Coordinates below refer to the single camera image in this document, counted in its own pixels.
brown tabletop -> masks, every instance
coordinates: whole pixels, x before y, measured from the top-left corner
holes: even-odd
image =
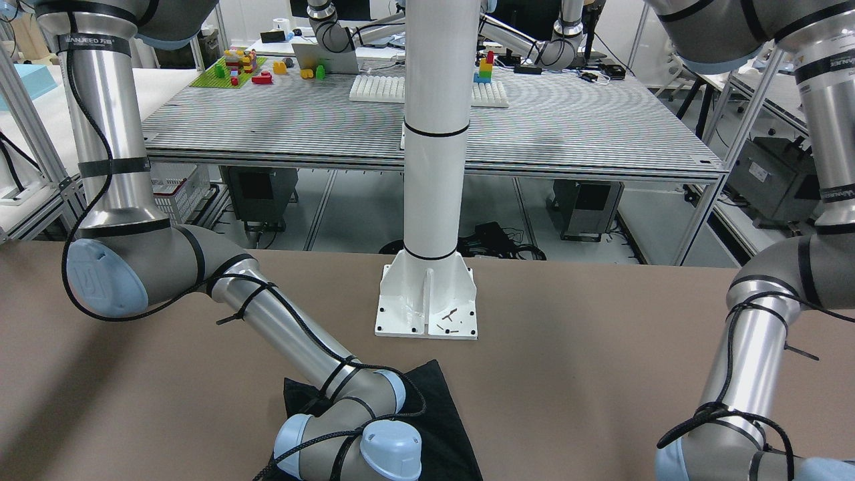
[[[76,312],[61,245],[0,246],[0,479],[249,479],[299,374],[202,294],[129,324]],[[438,359],[484,479],[653,479],[654,445],[692,414],[732,270],[468,259],[478,341],[373,334],[388,257],[253,252],[369,363]],[[773,419],[797,454],[855,455],[855,326],[814,312],[785,353]],[[777,440],[771,443],[780,447]]]

robotic arm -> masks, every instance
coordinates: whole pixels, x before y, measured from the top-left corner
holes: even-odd
[[[398,0],[396,4],[403,3],[404,0]],[[375,40],[401,33],[405,25],[404,14],[399,13],[371,21],[351,32],[350,28],[341,26],[335,4],[329,0],[309,0],[306,12],[318,45],[332,53],[353,51]]]
[[[155,206],[128,40],[138,33],[186,40],[215,0],[32,3],[60,52],[90,199],[63,249],[63,282],[72,302],[94,318],[127,321],[181,295],[205,292],[234,308],[233,318],[244,319],[335,401],[319,418],[299,414],[285,422],[274,445],[280,468],[309,480],[336,472],[359,480],[418,478],[419,433],[394,420],[407,416],[398,414],[406,378],[361,363],[240,247],[206,229],[172,227]],[[75,233],[81,239],[71,242]]]
[[[657,477],[853,479],[843,462],[767,452],[764,427],[777,431],[768,417],[788,327],[805,308],[855,307],[855,2],[648,3],[696,72],[737,68],[771,39],[795,55],[825,205],[816,235],[770,247],[737,275],[701,406],[660,441]]]
[[[552,25],[550,40],[533,39],[490,15],[482,14],[481,34],[505,47],[527,56],[537,67],[566,68],[576,58],[583,39],[582,11],[585,0],[562,0],[558,19]],[[604,0],[598,0],[601,6]]]

blue foam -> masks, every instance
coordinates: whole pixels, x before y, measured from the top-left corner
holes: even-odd
[[[21,80],[24,80],[24,87],[27,88],[30,98],[39,98],[56,87],[56,82],[45,65],[16,63],[15,70],[18,71]],[[0,110],[9,110],[6,99],[2,95],[0,95]]]

yellow toy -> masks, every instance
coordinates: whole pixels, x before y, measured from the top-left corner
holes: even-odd
[[[288,73],[288,67],[281,60],[277,60],[273,62],[273,73],[277,75],[284,75]]]

stacked lego tower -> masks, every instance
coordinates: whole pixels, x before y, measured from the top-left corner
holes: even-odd
[[[486,53],[486,58],[482,58],[478,64],[478,72],[475,73],[473,80],[479,84],[488,84],[492,81],[492,63],[494,54],[492,51]]]

